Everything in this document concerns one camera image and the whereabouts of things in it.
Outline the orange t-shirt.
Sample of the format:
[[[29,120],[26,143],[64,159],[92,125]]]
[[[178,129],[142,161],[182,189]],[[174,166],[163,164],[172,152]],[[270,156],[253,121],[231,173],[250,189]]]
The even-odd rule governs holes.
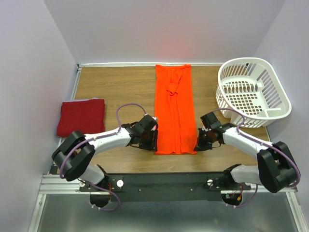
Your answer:
[[[154,115],[158,118],[157,155],[196,154],[197,127],[191,65],[155,66]]]

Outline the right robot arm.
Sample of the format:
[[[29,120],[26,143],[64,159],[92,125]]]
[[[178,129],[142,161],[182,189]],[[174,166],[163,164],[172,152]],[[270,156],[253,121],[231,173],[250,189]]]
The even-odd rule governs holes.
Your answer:
[[[212,150],[213,144],[218,142],[233,146],[257,160],[256,166],[235,164],[225,169],[218,179],[208,182],[211,186],[234,189],[239,184],[249,183],[277,193],[299,183],[300,170],[285,143],[260,140],[232,123],[222,124],[214,112],[200,119],[203,127],[198,130],[195,151]]]

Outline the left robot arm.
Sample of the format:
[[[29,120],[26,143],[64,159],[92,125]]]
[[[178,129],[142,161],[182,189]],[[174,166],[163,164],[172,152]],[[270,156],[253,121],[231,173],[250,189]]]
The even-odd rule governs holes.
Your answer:
[[[60,170],[60,177],[67,181],[81,179],[90,182],[97,191],[107,185],[107,174],[100,165],[90,164],[98,153],[118,147],[134,146],[156,151],[158,119],[145,114],[140,121],[123,124],[107,132],[82,134],[72,132],[53,152],[52,160]]]

